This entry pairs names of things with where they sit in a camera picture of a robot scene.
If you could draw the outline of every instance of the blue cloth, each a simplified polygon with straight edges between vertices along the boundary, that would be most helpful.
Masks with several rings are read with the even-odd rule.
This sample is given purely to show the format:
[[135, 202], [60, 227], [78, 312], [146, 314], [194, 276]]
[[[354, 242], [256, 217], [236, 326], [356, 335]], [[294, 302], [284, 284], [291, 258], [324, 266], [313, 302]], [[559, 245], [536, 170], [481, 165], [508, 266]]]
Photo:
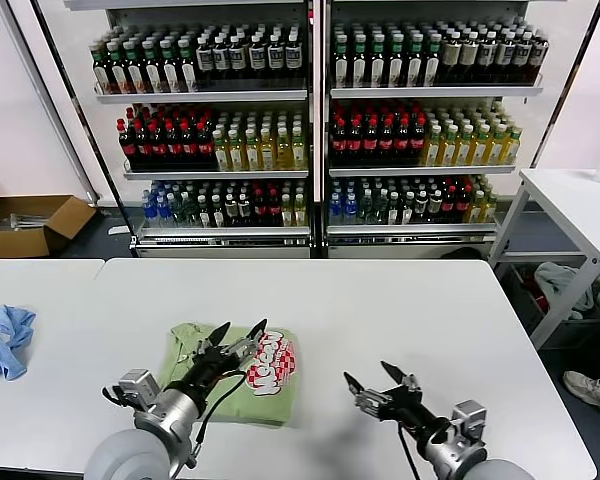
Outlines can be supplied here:
[[11, 350], [29, 344], [34, 318], [36, 314], [28, 310], [0, 306], [0, 373], [7, 380], [18, 378], [27, 371]]

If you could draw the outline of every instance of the gray floor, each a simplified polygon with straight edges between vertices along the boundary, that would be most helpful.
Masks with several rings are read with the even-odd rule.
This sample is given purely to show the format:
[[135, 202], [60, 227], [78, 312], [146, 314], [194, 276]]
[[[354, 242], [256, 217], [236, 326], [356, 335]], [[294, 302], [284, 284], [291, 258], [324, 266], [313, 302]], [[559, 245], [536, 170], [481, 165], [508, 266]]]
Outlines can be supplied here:
[[[110, 227], [122, 224], [115, 212], [114, 215], [110, 212], [105, 212], [104, 215], [98, 214], [59, 257], [103, 259], [130, 257], [129, 234], [114, 236], [107, 234]], [[521, 251], [575, 250], [569, 239], [541, 212], [523, 216], [516, 235], [511, 239], [511, 248]], [[597, 479], [600, 480], [600, 411], [570, 395], [560, 381], [565, 370], [577, 370], [593, 378], [600, 378], [600, 332], [577, 350], [542, 351], [540, 358], [591, 453], [598, 469]], [[547, 445], [547, 449], [552, 448], [555, 446]], [[0, 479], [25, 480], [31, 476], [0, 472]]]

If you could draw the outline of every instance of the cardboard box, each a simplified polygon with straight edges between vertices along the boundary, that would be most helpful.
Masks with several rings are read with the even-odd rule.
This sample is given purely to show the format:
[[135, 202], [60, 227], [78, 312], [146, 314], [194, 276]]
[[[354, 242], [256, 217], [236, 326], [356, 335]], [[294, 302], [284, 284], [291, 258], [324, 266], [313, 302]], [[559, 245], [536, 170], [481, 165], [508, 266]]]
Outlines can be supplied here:
[[11, 213], [50, 218], [41, 228], [0, 231], [0, 258], [46, 257], [62, 250], [96, 209], [72, 195], [0, 197], [0, 221]]

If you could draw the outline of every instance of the sneaker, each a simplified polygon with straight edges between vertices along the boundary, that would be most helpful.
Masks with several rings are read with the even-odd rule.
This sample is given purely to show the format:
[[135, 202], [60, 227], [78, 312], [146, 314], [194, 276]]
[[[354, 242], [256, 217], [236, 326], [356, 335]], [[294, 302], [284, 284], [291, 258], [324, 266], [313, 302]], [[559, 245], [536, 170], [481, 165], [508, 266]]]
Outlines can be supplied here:
[[573, 395], [600, 408], [600, 380], [593, 380], [578, 372], [564, 372], [562, 380]]

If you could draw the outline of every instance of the white tabletop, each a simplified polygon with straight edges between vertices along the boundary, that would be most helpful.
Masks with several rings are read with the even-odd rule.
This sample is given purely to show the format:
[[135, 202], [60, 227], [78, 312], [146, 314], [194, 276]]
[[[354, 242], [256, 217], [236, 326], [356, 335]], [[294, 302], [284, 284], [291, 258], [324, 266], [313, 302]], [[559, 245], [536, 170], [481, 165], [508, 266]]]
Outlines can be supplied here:
[[468, 260], [111, 260], [81, 304], [41, 319], [29, 372], [0, 389], [0, 466], [82, 472], [99, 442], [132, 426], [101, 388], [131, 368], [157, 372], [171, 326], [263, 317], [298, 337], [292, 426], [212, 423], [199, 466], [181, 476], [411, 478], [395, 424], [357, 410], [342, 377], [390, 388], [380, 360], [416, 373], [437, 415], [485, 405], [492, 458], [536, 480], [596, 476], [493, 273]]
[[585, 254], [600, 259], [600, 183], [594, 170], [523, 169], [525, 188]]

